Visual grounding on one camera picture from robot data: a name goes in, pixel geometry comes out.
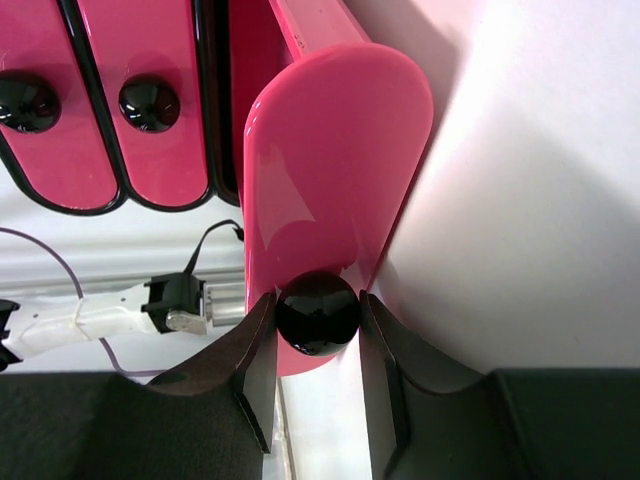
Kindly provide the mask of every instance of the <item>black ball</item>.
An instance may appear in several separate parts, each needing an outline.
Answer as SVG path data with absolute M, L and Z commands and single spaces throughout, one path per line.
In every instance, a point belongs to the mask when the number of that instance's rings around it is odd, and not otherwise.
M 0 75 L 0 124 L 20 133 L 40 133 L 60 118 L 60 101 L 40 77 L 24 72 Z
M 360 325 L 360 302 L 347 282 L 328 272 L 293 279 L 278 298 L 276 326 L 282 337 L 306 355 L 342 350 Z
M 141 76 L 129 80 L 120 90 L 118 100 L 124 118 L 142 132 L 164 132 L 180 116 L 178 96 L 157 77 Z

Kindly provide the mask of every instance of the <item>black edge trim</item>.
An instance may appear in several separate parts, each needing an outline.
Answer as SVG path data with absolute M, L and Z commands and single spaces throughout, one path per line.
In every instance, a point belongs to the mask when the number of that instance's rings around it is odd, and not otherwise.
M 104 213 L 115 210 L 127 199 L 123 192 L 118 189 L 113 200 L 101 208 L 78 209 L 63 207 L 56 203 L 50 202 L 33 188 L 31 183 L 29 182 L 29 179 L 27 178 L 27 175 L 24 173 L 24 170 L 22 170 L 22 166 L 18 162 L 16 156 L 13 154 L 11 147 L 7 143 L 7 140 L 4 138 L 2 133 L 0 133 L 0 157 L 2 158 L 2 162 L 4 163 L 5 167 L 7 167 L 9 175 L 11 175 L 11 178 L 13 179 L 16 186 L 20 189 L 20 191 L 24 193 L 29 199 L 36 202 L 38 205 L 48 208 L 49 210 L 53 210 L 54 212 L 76 215 L 80 217 L 102 215 Z
M 102 82 L 100 81 L 100 74 L 98 73 L 98 67 L 95 59 L 93 58 L 93 54 L 91 53 L 89 38 L 84 28 L 84 23 L 82 22 L 77 1 L 57 0 L 57 2 L 67 28 L 69 39 L 71 40 L 73 51 L 78 61 L 78 66 L 82 72 L 82 78 L 84 80 L 98 126 L 100 127 L 105 148 L 107 149 L 107 153 L 111 159 L 111 164 L 121 188 L 123 188 L 126 191 L 126 194 L 135 202 L 152 210 L 158 210 L 161 212 L 184 212 L 186 210 L 199 207 L 209 200 L 215 194 L 214 189 L 211 188 L 211 182 L 209 182 L 207 190 L 205 190 L 198 200 L 179 207 L 168 207 L 165 205 L 155 204 L 146 200 L 135 191 L 129 181 L 126 164 L 118 142 L 118 136 L 113 126 L 111 113 L 107 107 L 107 99 L 102 88 Z
M 231 54 L 228 0 L 193 0 L 202 123 L 210 181 L 239 206 L 231 142 Z

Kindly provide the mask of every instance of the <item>white wall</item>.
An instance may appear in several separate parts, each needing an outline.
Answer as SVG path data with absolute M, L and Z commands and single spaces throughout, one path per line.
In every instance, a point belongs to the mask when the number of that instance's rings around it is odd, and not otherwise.
M 640 4 L 347 3 L 441 117 L 378 277 L 392 310 L 481 371 L 640 365 Z

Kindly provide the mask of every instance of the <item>white surface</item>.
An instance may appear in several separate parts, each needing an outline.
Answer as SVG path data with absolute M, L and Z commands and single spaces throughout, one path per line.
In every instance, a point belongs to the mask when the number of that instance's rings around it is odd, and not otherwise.
M 442 115 L 378 277 L 394 313 L 483 372 L 640 366 L 640 3 L 347 3 Z
M 296 478 L 370 479 L 358 337 L 329 363 L 281 381 Z

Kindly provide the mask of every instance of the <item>black cable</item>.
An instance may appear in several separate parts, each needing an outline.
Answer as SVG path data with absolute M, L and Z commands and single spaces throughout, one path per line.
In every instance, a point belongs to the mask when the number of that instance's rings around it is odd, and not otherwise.
M 204 234 L 202 235 L 202 238 L 200 239 L 200 242 L 198 242 L 198 246 L 193 251 L 191 258 L 189 259 L 189 262 L 187 263 L 187 266 L 184 269 L 184 273 L 193 275 L 193 271 L 196 269 L 196 263 L 198 262 L 198 256 L 200 255 L 200 249 L 202 248 L 202 244 L 204 243 L 205 238 L 207 238 L 207 235 L 209 235 L 215 229 L 223 227 L 225 225 L 232 225 L 233 231 L 235 232 L 236 237 L 238 237 L 238 240 L 240 240 L 241 242 L 244 242 L 244 230 L 240 225 L 238 225 L 238 222 L 236 222 L 235 220 L 231 220 L 230 218 L 228 218 L 226 220 L 222 220 L 221 222 L 214 223 L 213 225 L 211 225 L 209 228 L 205 230 Z

